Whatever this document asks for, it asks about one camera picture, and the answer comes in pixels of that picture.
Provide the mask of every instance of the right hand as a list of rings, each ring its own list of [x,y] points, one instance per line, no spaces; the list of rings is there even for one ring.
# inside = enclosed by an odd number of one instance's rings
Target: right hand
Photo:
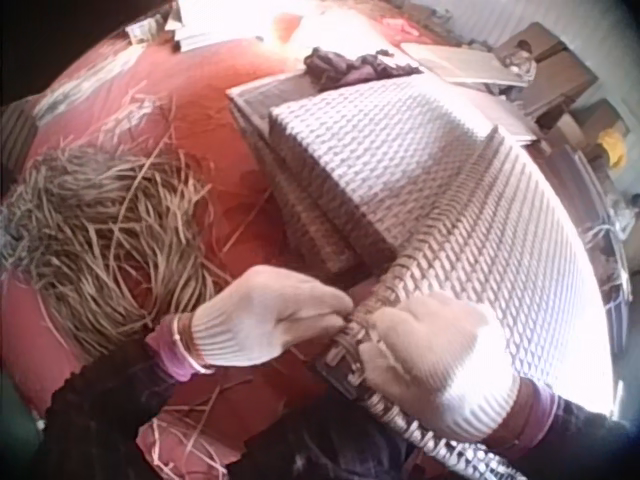
[[[519,377],[491,308],[433,292],[370,322],[379,341],[360,346],[367,382],[425,427],[475,442],[509,413]]]

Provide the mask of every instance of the bundle of rattan strands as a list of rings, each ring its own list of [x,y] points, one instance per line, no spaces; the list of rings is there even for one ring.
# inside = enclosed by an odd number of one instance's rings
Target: bundle of rattan strands
[[[213,210],[183,155],[46,153],[2,206],[3,271],[22,274],[84,360],[213,297]]]

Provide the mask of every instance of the yellow object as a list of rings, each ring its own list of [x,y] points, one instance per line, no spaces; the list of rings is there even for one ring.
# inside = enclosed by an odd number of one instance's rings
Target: yellow object
[[[627,163],[627,146],[622,135],[611,128],[607,128],[600,132],[598,143],[609,154],[609,168],[617,170],[625,166]]]

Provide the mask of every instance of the white work glove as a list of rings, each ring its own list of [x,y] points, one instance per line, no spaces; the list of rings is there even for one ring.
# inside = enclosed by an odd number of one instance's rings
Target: white work glove
[[[425,427],[476,442],[504,420],[519,387],[495,313],[436,292],[372,315],[360,346],[366,380]]]
[[[352,309],[346,293],[314,278],[253,267],[195,311],[187,352],[200,365],[257,365],[295,343],[336,333]]]

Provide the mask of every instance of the pink cuff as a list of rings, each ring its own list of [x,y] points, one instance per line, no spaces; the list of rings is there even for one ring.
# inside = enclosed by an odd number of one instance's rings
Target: pink cuff
[[[535,447],[549,431],[557,407],[558,396],[550,388],[534,383],[533,406],[522,435],[510,447],[496,453],[515,460]]]
[[[197,373],[197,370],[173,335],[174,318],[173,315],[163,318],[160,325],[147,336],[146,342],[158,354],[162,368],[179,382],[186,382],[191,378],[191,375]]]

